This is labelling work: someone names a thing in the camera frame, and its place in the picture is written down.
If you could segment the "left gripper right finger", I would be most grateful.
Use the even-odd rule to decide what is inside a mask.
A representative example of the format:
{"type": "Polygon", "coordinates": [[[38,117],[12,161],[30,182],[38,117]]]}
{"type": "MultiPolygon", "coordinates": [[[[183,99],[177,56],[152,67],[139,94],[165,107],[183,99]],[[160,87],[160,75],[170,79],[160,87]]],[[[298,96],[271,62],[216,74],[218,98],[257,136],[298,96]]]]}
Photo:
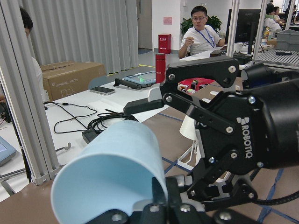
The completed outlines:
{"type": "Polygon", "coordinates": [[[168,196],[160,182],[152,178],[153,203],[151,204],[151,222],[153,224],[209,224],[210,217],[198,212],[196,207],[183,201],[182,192],[185,180],[181,176],[165,179],[168,196]]]}

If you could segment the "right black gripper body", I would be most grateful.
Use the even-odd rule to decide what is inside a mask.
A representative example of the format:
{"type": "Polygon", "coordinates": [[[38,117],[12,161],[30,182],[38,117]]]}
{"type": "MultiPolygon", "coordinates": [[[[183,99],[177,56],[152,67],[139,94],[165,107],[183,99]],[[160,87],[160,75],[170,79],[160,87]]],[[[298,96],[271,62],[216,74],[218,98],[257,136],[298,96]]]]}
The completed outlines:
{"type": "Polygon", "coordinates": [[[299,163],[299,73],[280,72],[289,81],[242,93],[223,93],[199,116],[195,130],[202,144],[190,173],[190,194],[203,194],[224,172],[244,175],[255,168],[284,168],[299,163]]]}

